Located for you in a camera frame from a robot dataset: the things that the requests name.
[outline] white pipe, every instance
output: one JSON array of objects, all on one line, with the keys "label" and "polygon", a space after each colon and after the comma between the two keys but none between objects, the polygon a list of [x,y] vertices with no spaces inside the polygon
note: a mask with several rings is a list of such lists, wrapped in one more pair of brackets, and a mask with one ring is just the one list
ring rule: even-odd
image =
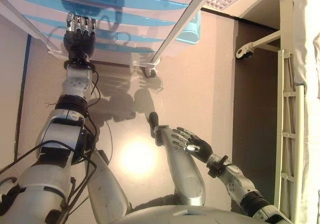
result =
[{"label": "white pipe", "polygon": [[279,39],[281,36],[281,32],[279,30],[275,31],[274,33],[271,33],[269,35],[266,35],[265,37],[259,39],[259,40],[256,40],[252,43],[252,47],[253,48],[259,48],[260,46],[262,45],[265,45],[265,44],[268,44],[268,43],[271,43],[277,39]]},{"label": "white pipe", "polygon": [[305,88],[298,85],[295,88],[295,159],[294,159],[294,183],[292,198],[292,221],[300,223],[302,178],[304,162],[304,119],[305,119]]},{"label": "white pipe", "polygon": [[280,209],[281,201],[281,172],[283,160],[283,130],[284,130],[284,55],[285,50],[278,51],[278,90],[277,90],[277,118],[276,118],[276,162],[275,162],[275,184],[274,205]]}]

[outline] white wall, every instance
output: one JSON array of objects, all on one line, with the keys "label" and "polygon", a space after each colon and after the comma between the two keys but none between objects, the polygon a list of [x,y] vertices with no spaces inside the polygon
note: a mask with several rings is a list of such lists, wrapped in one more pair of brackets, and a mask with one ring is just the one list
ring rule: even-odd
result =
[{"label": "white wall", "polygon": [[17,114],[28,34],[0,15],[0,168],[14,160]]}]

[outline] robot forearm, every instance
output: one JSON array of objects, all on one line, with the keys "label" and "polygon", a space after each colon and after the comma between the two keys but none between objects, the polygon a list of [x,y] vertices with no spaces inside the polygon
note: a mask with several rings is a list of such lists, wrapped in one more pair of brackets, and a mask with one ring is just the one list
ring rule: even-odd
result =
[{"label": "robot forearm", "polygon": [[260,194],[239,167],[228,161],[227,156],[221,158],[212,154],[207,161],[207,167],[210,169],[208,174],[223,182],[229,196],[245,215],[271,224],[291,224],[285,215]]},{"label": "robot forearm", "polygon": [[[90,45],[94,44],[94,32],[90,37],[88,30],[83,33],[88,36],[83,39],[90,39]],[[78,50],[85,57],[88,53],[83,50],[88,42],[77,43],[83,41],[79,38],[82,33],[78,29],[77,38],[74,35],[72,30],[68,32],[65,44],[68,43],[68,47],[72,46],[70,49]],[[37,150],[37,162],[2,197],[1,223],[56,224],[66,220],[71,165],[81,158],[80,155],[83,156],[85,150],[92,150],[94,145],[93,137],[84,128],[94,66],[83,58],[72,56],[65,62],[65,68],[67,75],[62,84],[63,91],[36,142],[37,146],[41,146]]]}]

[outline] black cable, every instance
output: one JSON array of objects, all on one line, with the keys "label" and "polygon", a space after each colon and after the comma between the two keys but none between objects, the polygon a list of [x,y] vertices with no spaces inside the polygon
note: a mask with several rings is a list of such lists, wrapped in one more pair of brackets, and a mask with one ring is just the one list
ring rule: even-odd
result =
[{"label": "black cable", "polygon": [[76,188],[76,179],[72,176],[71,179],[70,179],[70,182],[72,184],[72,187],[71,187],[71,190],[70,190],[70,194],[68,196],[68,199],[66,201],[66,203],[68,204],[70,202],[70,199],[71,199],[71,193],[73,193],[75,191],[75,188]]},{"label": "black cable", "polygon": [[[108,129],[109,129],[109,133],[110,133],[110,140],[111,140],[111,156],[109,158],[109,164],[111,162],[111,159],[112,159],[112,156],[113,156],[113,153],[114,153],[114,141],[113,141],[113,137],[112,137],[112,132],[111,132],[111,129],[110,129],[110,126],[109,126],[109,123],[107,121],[105,121],[107,126],[108,126]],[[76,206],[76,208],[74,208],[70,213],[69,213],[69,216],[74,213],[83,203],[85,203],[86,200],[89,199],[89,195],[79,204]]]},{"label": "black cable", "polygon": [[100,93],[99,88],[97,86],[95,86],[95,88],[96,88],[96,90],[98,91],[98,94],[99,94],[98,100],[96,100],[94,103],[88,105],[87,108],[92,107],[93,105],[97,104],[101,99],[101,93]]},{"label": "black cable", "polygon": [[[90,160],[89,158],[87,158],[86,156],[84,156],[82,153],[78,152],[77,150],[73,149],[72,147],[68,146],[67,144],[58,141],[58,140],[47,140],[44,141],[42,143],[40,143],[39,145],[36,145],[34,148],[30,149],[29,151],[27,151],[25,154],[23,154],[22,156],[20,156],[17,160],[15,160],[14,162],[12,162],[11,164],[7,165],[5,168],[3,168],[2,170],[0,170],[0,175],[3,174],[5,171],[7,171],[9,168],[11,168],[12,166],[14,166],[15,164],[17,164],[18,162],[20,162],[22,159],[24,159],[26,156],[28,156],[29,154],[31,154],[32,152],[34,152],[35,150],[37,150],[38,148],[44,146],[45,144],[48,143],[57,143],[65,148],[67,148],[68,150],[72,151],[74,154],[82,157],[83,159],[85,159],[88,162],[88,165],[91,164],[93,166],[93,171],[88,175],[88,173],[86,173],[83,181],[81,182],[81,184],[76,188],[79,189],[79,191],[77,192],[77,194],[75,195],[74,199],[72,200],[72,202],[63,210],[64,213],[68,213],[76,204],[77,200],[79,199],[81,193],[84,191],[86,185],[88,184],[89,180],[91,179],[91,177],[93,176],[93,174],[95,173],[95,171],[97,170],[97,165]],[[63,214],[60,215],[59,221],[57,223],[60,223],[61,220],[64,218],[65,216]]]},{"label": "black cable", "polygon": [[69,213],[69,216],[74,213],[83,203],[85,203],[86,200],[89,199],[89,195],[86,196],[86,198],[79,204],[77,205],[70,213]]},{"label": "black cable", "polygon": [[93,88],[92,88],[92,91],[91,91],[91,95],[92,95],[92,93],[94,93],[94,90],[97,87],[97,83],[99,81],[99,73],[97,71],[94,71],[94,73],[96,73],[96,80],[95,80],[95,82],[92,82],[94,85],[93,85]]},{"label": "black cable", "polygon": [[[89,121],[92,123],[93,128],[94,128],[93,144],[92,144],[91,150],[88,155],[88,158],[90,159],[92,152],[96,148],[97,127],[96,127],[95,123],[92,121],[89,113],[87,113],[87,117],[88,117]],[[85,177],[87,177],[88,171],[89,171],[89,163],[87,163],[87,166],[86,166]],[[79,188],[84,184],[84,181],[85,181],[85,179],[83,179],[83,181],[80,183],[80,185],[74,190],[73,193],[71,193],[71,196],[73,196],[79,190]]]}]

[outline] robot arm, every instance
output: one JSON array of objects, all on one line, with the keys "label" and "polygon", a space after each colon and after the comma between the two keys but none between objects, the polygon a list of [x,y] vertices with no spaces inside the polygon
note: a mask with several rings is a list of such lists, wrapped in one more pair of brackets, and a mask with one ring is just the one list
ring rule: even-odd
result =
[{"label": "robot arm", "polygon": [[93,174],[88,174],[87,168],[86,179],[77,188],[79,192],[72,190],[71,165],[85,158],[85,151],[92,151],[95,143],[84,127],[95,71],[86,60],[94,50],[95,20],[91,20],[89,30],[88,24],[88,18],[68,14],[64,45],[69,61],[64,63],[67,74],[63,91],[38,136],[37,161],[2,196],[0,222],[3,224],[65,223],[86,186],[85,180]]},{"label": "robot arm", "polygon": [[179,134],[175,144],[206,163],[208,174],[218,177],[231,197],[242,209],[243,214],[253,219],[271,224],[291,224],[292,222],[274,205],[271,205],[256,189],[251,180],[246,178],[240,168],[231,163],[228,157],[220,157],[213,153],[211,146],[190,131],[178,127],[173,130]]}]

